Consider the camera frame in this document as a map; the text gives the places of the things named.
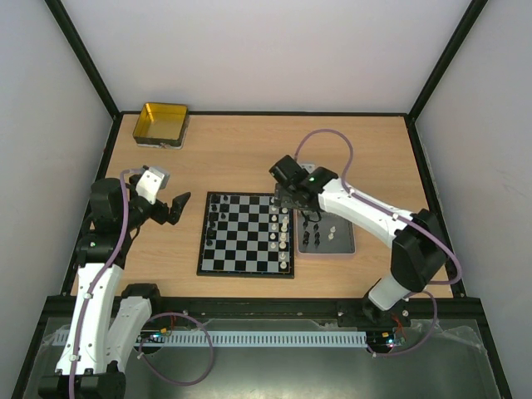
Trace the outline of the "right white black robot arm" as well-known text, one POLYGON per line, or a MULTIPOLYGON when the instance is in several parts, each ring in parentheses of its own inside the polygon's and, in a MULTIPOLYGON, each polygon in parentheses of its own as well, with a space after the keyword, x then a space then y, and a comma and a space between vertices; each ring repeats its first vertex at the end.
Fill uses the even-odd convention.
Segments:
POLYGON ((422 292, 450 257, 437 217, 427 209, 412 213, 390 206, 331 170, 305 170, 290 155, 277 161, 269 173, 280 189, 277 198, 282 206, 341 217, 391 250, 390 271, 362 299, 362 315, 371 325, 383 324, 398 302, 422 292))

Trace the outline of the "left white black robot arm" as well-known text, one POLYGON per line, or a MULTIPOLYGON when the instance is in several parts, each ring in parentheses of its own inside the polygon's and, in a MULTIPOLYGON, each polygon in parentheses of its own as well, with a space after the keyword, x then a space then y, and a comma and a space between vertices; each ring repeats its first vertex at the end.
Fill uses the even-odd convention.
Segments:
POLYGON ((89 229, 76 244, 78 289, 70 331, 53 374, 38 384, 39 397, 124 397, 127 359, 159 304, 160 291, 154 283, 131 284, 118 314, 111 310, 140 227, 148 219, 177 224, 190 198, 183 193, 171 204, 158 200, 169 178, 166 171, 149 167, 92 184, 89 229))

